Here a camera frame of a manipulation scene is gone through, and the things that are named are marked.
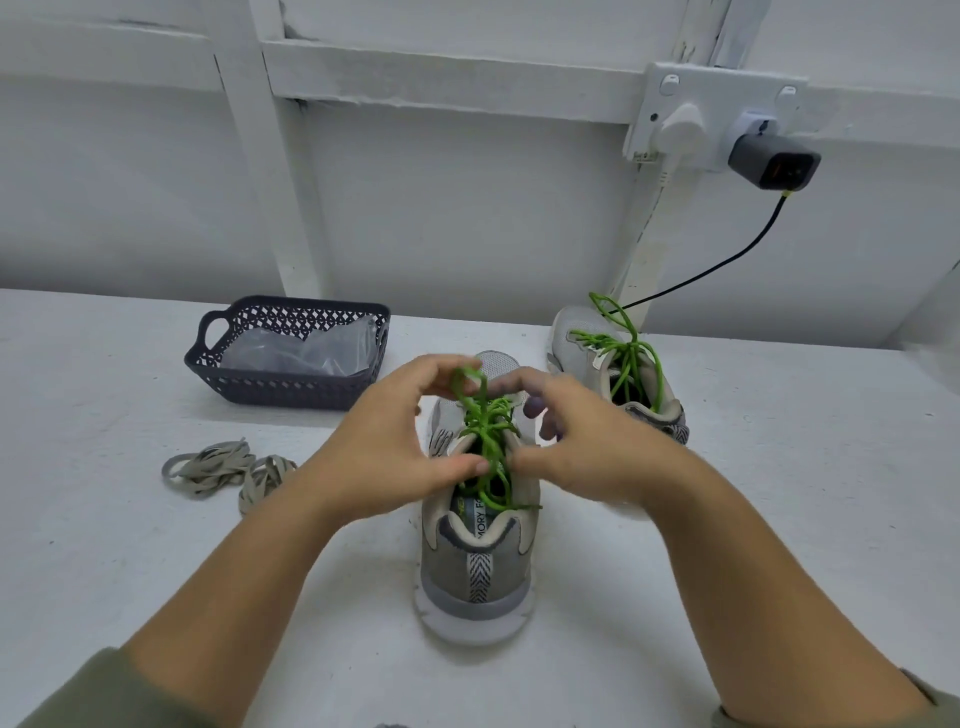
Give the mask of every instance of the black cable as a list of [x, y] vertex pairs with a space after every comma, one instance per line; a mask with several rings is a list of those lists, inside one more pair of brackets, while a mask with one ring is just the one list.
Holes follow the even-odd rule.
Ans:
[[766, 235], [766, 234], [770, 231], [770, 229], [771, 229], [772, 227], [774, 227], [774, 223], [776, 223], [776, 222], [777, 222], [777, 218], [780, 217], [780, 211], [783, 209], [783, 203], [786, 202], [786, 198], [787, 198], [787, 197], [789, 197], [789, 195], [788, 195], [787, 193], [784, 193], [784, 194], [780, 197], [780, 199], [777, 201], [777, 206], [774, 207], [774, 213], [770, 216], [770, 219], [767, 220], [767, 224], [763, 226], [763, 230], [760, 231], [760, 235], [758, 235], [757, 237], [755, 237], [755, 238], [754, 238], [754, 242], [752, 242], [750, 245], [748, 245], [748, 246], [747, 246], [746, 248], [744, 248], [742, 251], [740, 251], [740, 252], [737, 253], [736, 255], [731, 255], [729, 258], [727, 258], [726, 260], [724, 260], [722, 263], [717, 263], [717, 264], [714, 265], [712, 268], [708, 268], [706, 271], [704, 271], [703, 273], [701, 273], [701, 274], [699, 274], [699, 275], [697, 275], [697, 276], [694, 276], [692, 279], [687, 279], [687, 280], [685, 280], [683, 283], [677, 283], [677, 285], [671, 286], [671, 287], [667, 288], [665, 291], [660, 291], [659, 293], [655, 293], [653, 296], [647, 296], [645, 299], [640, 299], [639, 301], [634, 301], [633, 303], [627, 303], [627, 304], [626, 304], [625, 306], [623, 306], [623, 307], [624, 307], [624, 308], [630, 308], [631, 306], [640, 305], [641, 303], [647, 303], [648, 301], [652, 301], [653, 299], [658, 299], [660, 296], [666, 296], [668, 293], [672, 293], [673, 291], [676, 291], [678, 288], [683, 288], [685, 285], [689, 285], [690, 283], [694, 282], [695, 280], [700, 280], [700, 279], [703, 278], [704, 276], [709, 276], [711, 273], [713, 273], [713, 271], [717, 271], [717, 270], [723, 268], [723, 267], [724, 267], [725, 265], [727, 265], [728, 263], [733, 263], [733, 262], [734, 262], [735, 260], [737, 260], [738, 258], [743, 257], [744, 255], [746, 255], [747, 253], [749, 253], [751, 250], [753, 250], [753, 249], [756, 247], [756, 244], [757, 244], [758, 242], [760, 242], [760, 240], [763, 239], [763, 236]]

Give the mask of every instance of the dark gray basket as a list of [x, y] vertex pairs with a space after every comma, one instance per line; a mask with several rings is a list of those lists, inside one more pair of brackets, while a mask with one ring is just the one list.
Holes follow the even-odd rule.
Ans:
[[[356, 321], [364, 314], [376, 319], [377, 353], [373, 365], [351, 376], [288, 375], [221, 369], [224, 350], [249, 328], [265, 328], [305, 339], [315, 329], [324, 331]], [[229, 324], [213, 349], [206, 347], [206, 330], [217, 319]], [[288, 299], [248, 296], [224, 311], [210, 311], [200, 320], [197, 341], [183, 362], [227, 400], [271, 407], [348, 410], [376, 381], [387, 349], [390, 309], [380, 303]]]

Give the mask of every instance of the charger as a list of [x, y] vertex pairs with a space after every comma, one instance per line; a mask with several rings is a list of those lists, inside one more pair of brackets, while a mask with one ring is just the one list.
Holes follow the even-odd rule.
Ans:
[[777, 134], [744, 134], [733, 144], [727, 164], [760, 189], [796, 192], [810, 182], [821, 156]]

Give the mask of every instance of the forearm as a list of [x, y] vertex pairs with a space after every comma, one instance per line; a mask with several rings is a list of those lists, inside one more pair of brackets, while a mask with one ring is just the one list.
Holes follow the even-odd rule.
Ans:
[[220, 728], [243, 721], [340, 525], [303, 475], [253, 509], [124, 647], [147, 679]]
[[684, 453], [675, 477], [648, 499], [732, 716], [759, 725], [869, 725], [928, 707], [709, 465]]

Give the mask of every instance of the beige shoelace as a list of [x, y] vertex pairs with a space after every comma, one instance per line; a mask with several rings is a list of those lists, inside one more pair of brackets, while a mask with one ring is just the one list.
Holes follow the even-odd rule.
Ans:
[[163, 482], [195, 497], [211, 496], [227, 485], [239, 485], [240, 514], [246, 516], [257, 503], [276, 490], [297, 463], [279, 455], [259, 460], [246, 440], [217, 443], [200, 452], [174, 455], [160, 469]]

